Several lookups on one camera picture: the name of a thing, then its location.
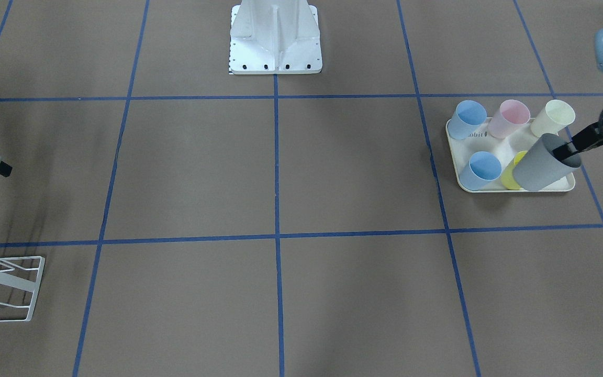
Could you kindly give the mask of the grey plastic cup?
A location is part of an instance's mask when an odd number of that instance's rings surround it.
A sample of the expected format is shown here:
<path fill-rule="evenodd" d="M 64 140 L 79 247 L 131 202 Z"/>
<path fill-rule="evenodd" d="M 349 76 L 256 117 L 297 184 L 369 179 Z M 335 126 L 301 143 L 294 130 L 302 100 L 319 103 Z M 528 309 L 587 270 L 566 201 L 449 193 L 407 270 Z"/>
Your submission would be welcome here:
<path fill-rule="evenodd" d="M 564 139 L 545 133 L 515 165 L 512 176 L 522 189 L 538 192 L 581 165 L 580 155 L 572 153 Z"/>

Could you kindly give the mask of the pink plastic cup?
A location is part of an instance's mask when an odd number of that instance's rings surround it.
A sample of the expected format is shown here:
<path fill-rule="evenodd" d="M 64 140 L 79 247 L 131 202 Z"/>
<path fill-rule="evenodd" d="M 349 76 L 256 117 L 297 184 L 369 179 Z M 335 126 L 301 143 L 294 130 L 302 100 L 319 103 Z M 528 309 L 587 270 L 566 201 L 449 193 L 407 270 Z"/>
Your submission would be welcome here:
<path fill-rule="evenodd" d="M 493 138 L 505 139 L 520 127 L 525 126 L 529 122 L 530 116 L 529 108 L 521 101 L 505 100 L 488 122 L 488 133 Z"/>

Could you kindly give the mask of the cream plastic cup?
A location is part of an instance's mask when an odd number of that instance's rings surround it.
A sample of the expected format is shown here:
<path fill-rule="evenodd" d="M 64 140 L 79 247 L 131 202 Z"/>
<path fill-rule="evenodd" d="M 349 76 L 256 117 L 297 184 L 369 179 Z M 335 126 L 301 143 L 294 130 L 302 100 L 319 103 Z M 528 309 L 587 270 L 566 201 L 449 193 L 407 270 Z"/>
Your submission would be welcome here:
<path fill-rule="evenodd" d="M 576 121 L 576 112 L 567 102 L 553 99 L 546 103 L 530 124 L 530 132 L 537 138 L 543 134 L 557 135 Z"/>

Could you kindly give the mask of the yellow plastic cup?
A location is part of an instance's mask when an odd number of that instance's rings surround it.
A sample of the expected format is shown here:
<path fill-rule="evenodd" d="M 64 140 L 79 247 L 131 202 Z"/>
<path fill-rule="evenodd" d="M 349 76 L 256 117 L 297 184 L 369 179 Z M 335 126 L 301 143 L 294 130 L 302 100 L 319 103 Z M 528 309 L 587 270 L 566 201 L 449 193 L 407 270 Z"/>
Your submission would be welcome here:
<path fill-rule="evenodd" d="M 505 167 L 505 169 L 503 170 L 500 176 L 500 182 L 507 190 L 522 190 L 521 185 L 514 178 L 513 171 L 526 154 L 527 151 L 521 151 L 516 153 L 512 160 L 510 160 L 507 167 Z"/>

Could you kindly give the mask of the light blue plastic cup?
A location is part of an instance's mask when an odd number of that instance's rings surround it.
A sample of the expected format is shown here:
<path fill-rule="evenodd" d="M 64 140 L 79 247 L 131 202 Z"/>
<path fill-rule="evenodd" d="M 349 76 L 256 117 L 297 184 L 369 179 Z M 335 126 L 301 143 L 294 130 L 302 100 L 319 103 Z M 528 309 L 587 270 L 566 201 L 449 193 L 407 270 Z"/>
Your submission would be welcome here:
<path fill-rule="evenodd" d="M 466 139 L 485 122 L 486 118 L 487 111 L 481 103 L 469 99 L 461 101 L 455 107 L 454 114 L 448 122 L 448 135 L 452 139 Z"/>

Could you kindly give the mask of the cream serving tray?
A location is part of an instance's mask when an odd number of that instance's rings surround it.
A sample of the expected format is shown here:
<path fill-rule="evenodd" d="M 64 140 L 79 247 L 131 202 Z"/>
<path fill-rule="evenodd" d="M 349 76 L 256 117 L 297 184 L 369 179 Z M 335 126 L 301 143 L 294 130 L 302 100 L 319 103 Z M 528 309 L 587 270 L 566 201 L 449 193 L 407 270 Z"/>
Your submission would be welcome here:
<path fill-rule="evenodd" d="M 507 190 L 501 184 L 500 178 L 491 182 L 487 186 L 484 186 L 484 188 L 478 191 L 466 190 L 459 182 L 460 172 L 467 165 L 469 158 L 474 153 L 493 153 L 493 155 L 495 155 L 498 160 L 500 160 L 502 164 L 502 170 L 504 170 L 516 153 L 521 151 L 528 151 L 533 146 L 533 144 L 536 143 L 536 141 L 538 141 L 539 139 L 530 132 L 529 125 L 521 127 L 519 130 L 515 131 L 514 134 L 510 135 L 505 139 L 493 138 L 493 136 L 488 133 L 487 129 L 488 122 L 490 120 L 490 117 L 486 118 L 485 122 L 483 122 L 483 124 L 481 124 L 481 126 L 479 126 L 479 128 L 475 132 L 473 132 L 468 138 L 462 140 L 450 138 L 447 131 L 447 125 L 449 121 L 446 121 L 446 124 L 443 129 L 446 134 L 446 139 L 451 153 L 452 163 L 454 165 L 455 181 L 457 181 L 457 184 L 462 190 L 472 194 L 526 193 L 527 191 L 524 189 L 516 191 Z M 545 187 L 540 192 L 557 193 L 571 191 L 576 186 L 576 178 L 574 177 L 576 171 L 572 172 L 571 174 L 568 174 L 566 177 L 560 179 L 559 181 L 550 184 L 550 186 Z"/>

